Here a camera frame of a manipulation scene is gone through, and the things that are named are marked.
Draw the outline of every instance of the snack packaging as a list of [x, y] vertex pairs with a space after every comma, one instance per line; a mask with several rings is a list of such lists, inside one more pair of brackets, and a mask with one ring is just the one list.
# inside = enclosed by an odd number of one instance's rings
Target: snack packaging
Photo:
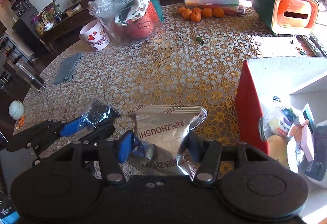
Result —
[[145, 174], [193, 179], [197, 169], [184, 158], [188, 133], [205, 120], [207, 111], [192, 105], [138, 105], [129, 114], [138, 146], [128, 162]]

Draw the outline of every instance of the red and white cardboard box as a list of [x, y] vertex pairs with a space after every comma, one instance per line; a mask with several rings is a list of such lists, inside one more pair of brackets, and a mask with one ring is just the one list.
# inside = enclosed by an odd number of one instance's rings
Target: red and white cardboard box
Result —
[[[269, 57], [244, 61], [235, 99], [240, 140], [266, 154], [268, 143], [261, 140], [258, 128], [263, 116], [260, 100], [281, 94], [297, 109], [308, 103], [315, 123], [326, 120], [327, 58]], [[307, 223], [319, 223], [327, 217], [327, 188], [303, 177], [310, 191], [301, 217]]]

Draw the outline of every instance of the floral tablecloth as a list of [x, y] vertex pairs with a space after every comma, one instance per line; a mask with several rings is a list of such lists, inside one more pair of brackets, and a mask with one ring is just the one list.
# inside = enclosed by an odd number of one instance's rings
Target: floral tablecloth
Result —
[[[151, 39], [130, 46], [111, 43], [93, 52], [77, 42], [61, 53], [41, 76], [48, 86], [42, 93], [32, 89], [24, 99], [25, 125], [29, 128], [47, 119], [78, 117], [93, 98], [111, 102], [122, 114], [115, 124], [115, 137], [133, 129], [128, 109], [135, 104], [194, 104], [208, 110], [196, 132], [224, 145], [235, 145], [239, 136], [234, 100], [244, 59], [268, 56], [299, 56], [300, 44], [292, 36], [273, 36], [252, 7], [245, 16], [225, 15], [185, 21], [175, 13], [181, 4], [163, 7], [165, 22]], [[195, 40], [204, 37], [202, 46]], [[82, 51], [73, 79], [53, 86], [60, 63]], [[48, 156], [76, 136], [61, 138], [41, 157]], [[221, 171], [232, 169], [223, 163]], [[126, 176], [138, 174], [127, 162]]]

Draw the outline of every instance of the red fruit in bag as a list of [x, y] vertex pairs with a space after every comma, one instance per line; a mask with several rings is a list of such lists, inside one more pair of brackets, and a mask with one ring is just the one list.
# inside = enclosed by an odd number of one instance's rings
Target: red fruit in bag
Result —
[[112, 22], [111, 30], [114, 34], [114, 37], [124, 37], [126, 35], [127, 26], [118, 26], [115, 21]]
[[148, 37], [153, 31], [153, 21], [145, 15], [127, 26], [128, 34], [137, 39]]
[[149, 3], [149, 6], [148, 6], [145, 14], [148, 17], [150, 17], [150, 19], [152, 20], [153, 23], [159, 21], [159, 16], [158, 16], [156, 10], [154, 9], [154, 6], [153, 6], [152, 2]]

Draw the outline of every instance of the grey cloth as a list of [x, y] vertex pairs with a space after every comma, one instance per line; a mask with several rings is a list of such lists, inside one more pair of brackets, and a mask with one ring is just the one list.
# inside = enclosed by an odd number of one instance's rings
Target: grey cloth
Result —
[[78, 63], [78, 61], [82, 58], [83, 53], [79, 52], [74, 54], [73, 56], [66, 58], [60, 64], [59, 71], [57, 76], [53, 82], [53, 84], [58, 84], [65, 82], [69, 79], [73, 78], [74, 69]]

